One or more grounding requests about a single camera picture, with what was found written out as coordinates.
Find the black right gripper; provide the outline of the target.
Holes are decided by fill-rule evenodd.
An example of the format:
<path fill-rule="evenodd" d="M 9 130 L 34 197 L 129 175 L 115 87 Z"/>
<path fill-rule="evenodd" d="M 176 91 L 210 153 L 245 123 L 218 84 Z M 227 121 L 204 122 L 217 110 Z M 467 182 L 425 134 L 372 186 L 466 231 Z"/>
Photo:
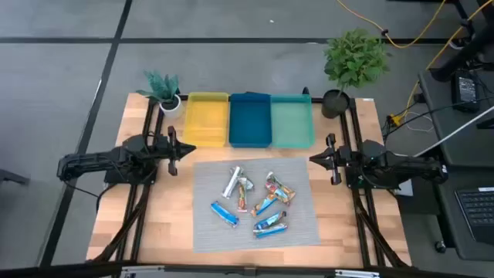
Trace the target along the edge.
<path fill-rule="evenodd" d="M 331 177 L 331 184 L 338 185 L 341 183 L 341 174 L 338 170 L 339 167 L 346 167 L 350 163 L 351 150 L 350 146 L 342 145 L 338 148 L 335 147 L 336 136 L 335 134 L 329 134 L 326 139 L 327 146 L 323 152 L 315 154 L 310 157 L 310 161 L 318 164 L 319 166 L 330 170 L 330 160 L 332 161 L 333 176 Z"/>

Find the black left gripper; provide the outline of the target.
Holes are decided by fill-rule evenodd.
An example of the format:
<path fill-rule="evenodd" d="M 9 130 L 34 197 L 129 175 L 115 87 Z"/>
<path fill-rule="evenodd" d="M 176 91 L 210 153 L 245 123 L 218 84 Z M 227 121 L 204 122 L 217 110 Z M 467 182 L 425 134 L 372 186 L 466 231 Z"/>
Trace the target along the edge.
<path fill-rule="evenodd" d="M 182 159 L 196 150 L 194 145 L 177 142 L 176 130 L 173 126 L 167 128 L 167 136 L 159 135 L 155 137 L 155 151 L 158 159 L 168 159 L 168 173 L 172 176 L 178 175 L 175 162 Z"/>

